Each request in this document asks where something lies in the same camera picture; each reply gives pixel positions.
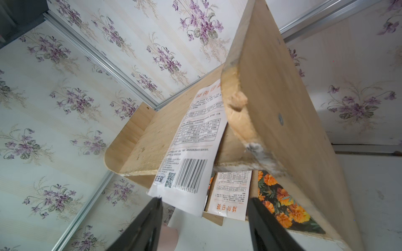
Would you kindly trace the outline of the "white barcode seed bag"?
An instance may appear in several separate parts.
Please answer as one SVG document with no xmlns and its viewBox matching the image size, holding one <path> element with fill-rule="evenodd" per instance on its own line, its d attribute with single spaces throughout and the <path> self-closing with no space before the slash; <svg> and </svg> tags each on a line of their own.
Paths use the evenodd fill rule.
<svg viewBox="0 0 402 251">
<path fill-rule="evenodd" d="M 199 90 L 191 102 L 147 194 L 202 216 L 225 128 L 221 82 Z"/>
</svg>

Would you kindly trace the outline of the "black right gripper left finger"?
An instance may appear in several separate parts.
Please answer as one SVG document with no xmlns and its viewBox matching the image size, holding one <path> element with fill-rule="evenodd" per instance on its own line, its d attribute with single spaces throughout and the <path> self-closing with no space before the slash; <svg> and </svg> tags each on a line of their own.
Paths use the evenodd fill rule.
<svg viewBox="0 0 402 251">
<path fill-rule="evenodd" d="M 162 227 L 161 198 L 152 198 L 107 251 L 155 251 Z"/>
</svg>

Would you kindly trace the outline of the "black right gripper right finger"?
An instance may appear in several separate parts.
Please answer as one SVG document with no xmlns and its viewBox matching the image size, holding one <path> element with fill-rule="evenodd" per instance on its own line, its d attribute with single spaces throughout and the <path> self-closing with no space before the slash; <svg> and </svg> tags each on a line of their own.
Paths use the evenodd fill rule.
<svg viewBox="0 0 402 251">
<path fill-rule="evenodd" d="M 255 251 L 303 250 L 258 198 L 249 199 L 247 214 Z"/>
</svg>

